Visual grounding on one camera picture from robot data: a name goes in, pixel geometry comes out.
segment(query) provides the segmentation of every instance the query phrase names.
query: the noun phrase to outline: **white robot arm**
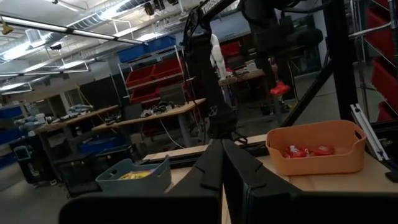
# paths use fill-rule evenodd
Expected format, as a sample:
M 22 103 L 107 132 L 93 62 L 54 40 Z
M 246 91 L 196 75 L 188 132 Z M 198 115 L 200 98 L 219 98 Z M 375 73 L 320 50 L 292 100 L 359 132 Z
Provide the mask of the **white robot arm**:
M 221 53 L 220 43 L 218 42 L 217 36 L 214 34 L 211 35 L 210 41 L 213 46 L 210 55 L 211 65 L 213 67 L 217 66 L 218 74 L 221 80 L 223 80 L 227 77 L 227 73 L 225 69 L 224 57 L 223 54 Z

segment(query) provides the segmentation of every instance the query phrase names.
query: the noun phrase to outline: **red snack package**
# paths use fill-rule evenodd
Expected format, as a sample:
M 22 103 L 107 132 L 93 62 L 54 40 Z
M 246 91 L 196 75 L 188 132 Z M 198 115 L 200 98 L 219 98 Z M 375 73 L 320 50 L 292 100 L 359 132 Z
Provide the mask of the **red snack package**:
M 335 148 L 333 146 L 320 145 L 314 150 L 312 150 L 316 156 L 329 156 L 335 153 Z
M 307 148 L 291 145 L 286 147 L 285 157 L 289 159 L 302 158 L 309 156 L 310 152 Z

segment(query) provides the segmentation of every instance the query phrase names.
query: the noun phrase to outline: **blue storage bin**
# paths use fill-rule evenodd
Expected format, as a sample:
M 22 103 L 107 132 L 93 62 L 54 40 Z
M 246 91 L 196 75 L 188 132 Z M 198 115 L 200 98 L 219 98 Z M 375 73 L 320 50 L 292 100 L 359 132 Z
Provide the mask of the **blue storage bin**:
M 14 153 L 0 156 L 0 169 L 7 167 L 15 162 L 17 162 L 17 157 L 14 155 Z
M 141 44 L 126 50 L 119 51 L 118 56 L 119 56 L 119 61 L 121 63 L 126 63 L 148 53 L 149 53 L 148 46 Z
M 80 153 L 102 152 L 105 149 L 122 146 L 123 144 L 124 144 L 124 139 L 119 136 L 111 138 L 96 138 L 80 145 L 79 152 Z
M 161 37 L 159 39 L 155 39 L 148 42 L 150 52 L 156 52 L 158 50 L 166 49 L 167 47 L 171 47 L 174 45 L 175 45 L 175 38 L 169 36 Z
M 19 139 L 24 133 L 18 128 L 0 131 L 0 145 Z
M 22 115 L 21 107 L 0 109 L 0 118 L 13 118 Z

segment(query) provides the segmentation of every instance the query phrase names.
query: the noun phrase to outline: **blue-gray bin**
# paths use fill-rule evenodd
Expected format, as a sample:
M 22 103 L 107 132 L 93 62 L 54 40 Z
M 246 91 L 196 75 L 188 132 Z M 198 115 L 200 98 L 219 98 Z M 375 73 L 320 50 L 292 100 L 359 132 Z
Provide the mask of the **blue-gray bin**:
M 119 180 L 131 171 L 153 170 L 151 174 L 141 179 Z M 135 165 L 131 159 L 123 159 L 107 171 L 99 175 L 96 180 L 103 192 L 121 194 L 157 194 L 164 192 L 171 184 L 169 157 L 161 164 Z

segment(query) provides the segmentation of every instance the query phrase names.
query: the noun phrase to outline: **yellow item in bin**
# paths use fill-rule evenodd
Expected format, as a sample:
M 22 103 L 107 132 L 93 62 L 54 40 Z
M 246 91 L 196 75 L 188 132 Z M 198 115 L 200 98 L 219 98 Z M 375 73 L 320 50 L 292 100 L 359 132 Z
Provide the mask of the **yellow item in bin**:
M 141 179 L 149 174 L 151 174 L 151 170 L 143 170 L 143 171 L 131 171 L 128 172 L 127 174 L 124 174 L 119 178 L 119 180 L 136 180 L 136 179 Z

